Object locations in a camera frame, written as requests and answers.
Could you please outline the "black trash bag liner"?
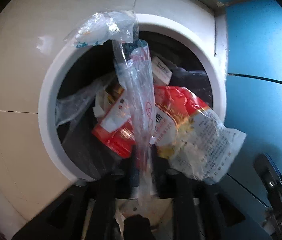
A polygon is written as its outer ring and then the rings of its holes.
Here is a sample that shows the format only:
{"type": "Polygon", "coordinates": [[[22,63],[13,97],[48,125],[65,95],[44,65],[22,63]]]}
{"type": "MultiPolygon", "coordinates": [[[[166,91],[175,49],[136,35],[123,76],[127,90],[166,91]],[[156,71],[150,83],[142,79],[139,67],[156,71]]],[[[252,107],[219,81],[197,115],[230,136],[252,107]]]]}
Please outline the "black trash bag liner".
{"type": "MultiPolygon", "coordinates": [[[[159,33],[142,31],[139,37],[148,43],[151,57],[158,57],[172,71],[171,85],[185,87],[208,106],[213,106],[211,84],[197,52],[159,33]]],[[[93,85],[107,84],[109,77],[115,74],[114,60],[111,41],[88,49],[70,65],[57,100],[75,98],[77,93],[90,90],[93,85]]],[[[97,124],[93,112],[95,99],[95,95],[89,96],[80,114],[60,124],[57,134],[66,155],[80,171],[93,179],[100,179],[114,170],[122,158],[92,133],[97,124]]]]}

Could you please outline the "blue kitchen cabinet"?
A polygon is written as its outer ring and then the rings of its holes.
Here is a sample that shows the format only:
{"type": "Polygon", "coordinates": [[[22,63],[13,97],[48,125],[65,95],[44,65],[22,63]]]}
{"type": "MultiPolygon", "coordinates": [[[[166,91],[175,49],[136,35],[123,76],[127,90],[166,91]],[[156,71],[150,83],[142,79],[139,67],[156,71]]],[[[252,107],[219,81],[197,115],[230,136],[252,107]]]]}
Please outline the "blue kitchen cabinet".
{"type": "Polygon", "coordinates": [[[268,154],[282,174],[282,0],[217,0],[226,18],[227,127],[246,139],[222,187],[255,220],[269,207],[253,163],[268,154]]]}

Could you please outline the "clear plastic wrapper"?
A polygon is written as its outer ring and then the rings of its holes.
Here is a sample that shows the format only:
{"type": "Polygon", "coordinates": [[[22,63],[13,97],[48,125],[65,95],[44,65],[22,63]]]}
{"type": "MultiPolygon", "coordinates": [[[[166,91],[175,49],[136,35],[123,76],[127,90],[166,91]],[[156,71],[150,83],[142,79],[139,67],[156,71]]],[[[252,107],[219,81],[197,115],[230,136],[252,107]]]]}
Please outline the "clear plastic wrapper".
{"type": "Polygon", "coordinates": [[[147,204],[152,190],[150,141],[156,120],[155,111],[147,107],[154,106],[155,95],[149,46],[139,39],[137,16],[131,10],[96,12],[65,38],[75,48],[98,46],[108,40],[113,45],[117,79],[127,93],[139,170],[137,197],[147,204]]]}

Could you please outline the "white green medicine box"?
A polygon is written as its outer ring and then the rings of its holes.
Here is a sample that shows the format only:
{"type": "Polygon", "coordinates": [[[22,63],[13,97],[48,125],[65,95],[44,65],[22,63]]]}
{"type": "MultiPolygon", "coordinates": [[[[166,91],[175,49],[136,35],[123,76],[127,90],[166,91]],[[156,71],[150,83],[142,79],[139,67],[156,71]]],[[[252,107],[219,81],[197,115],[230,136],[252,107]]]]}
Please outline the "white green medicine box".
{"type": "Polygon", "coordinates": [[[172,77],[172,71],[157,57],[151,60],[153,84],[155,86],[168,86],[172,77]]]}

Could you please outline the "red white rice bag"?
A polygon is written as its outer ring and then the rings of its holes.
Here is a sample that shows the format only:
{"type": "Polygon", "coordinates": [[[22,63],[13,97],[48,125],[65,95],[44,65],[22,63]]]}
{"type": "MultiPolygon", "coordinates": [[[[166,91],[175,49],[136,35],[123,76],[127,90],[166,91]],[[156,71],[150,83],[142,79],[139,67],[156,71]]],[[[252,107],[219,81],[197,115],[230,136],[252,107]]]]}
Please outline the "red white rice bag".
{"type": "MultiPolygon", "coordinates": [[[[246,134],[227,128],[219,116],[185,87],[155,87],[155,106],[146,104],[158,155],[190,179],[218,183],[228,172],[245,141],[246,134]]],[[[135,144],[127,97],[122,94],[93,135],[122,158],[135,144]]]]}

